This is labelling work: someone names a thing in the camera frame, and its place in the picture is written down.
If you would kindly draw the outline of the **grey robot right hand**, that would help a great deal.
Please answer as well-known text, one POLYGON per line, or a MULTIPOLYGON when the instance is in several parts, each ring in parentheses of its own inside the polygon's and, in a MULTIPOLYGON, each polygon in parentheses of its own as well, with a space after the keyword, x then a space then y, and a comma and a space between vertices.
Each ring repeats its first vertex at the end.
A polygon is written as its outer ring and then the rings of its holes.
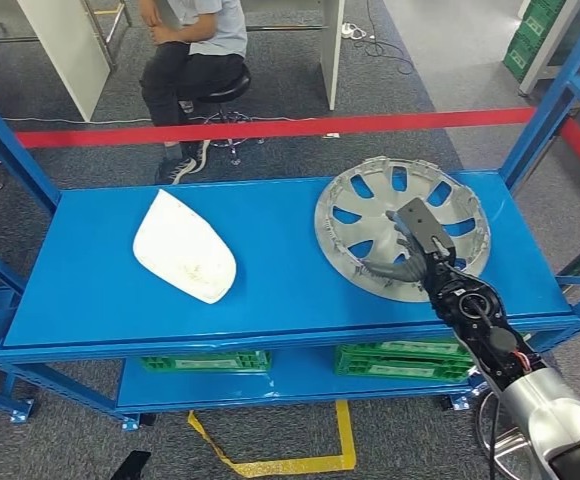
POLYGON ((403 235, 403 238, 399 239, 397 243, 405 247, 409 253, 409 257, 400 264, 369 260, 362 260, 361 263, 371 274, 378 277, 401 282, 422 281, 427 272, 422 248, 396 211, 387 210, 385 212, 385 216, 393 223, 395 230, 403 235))

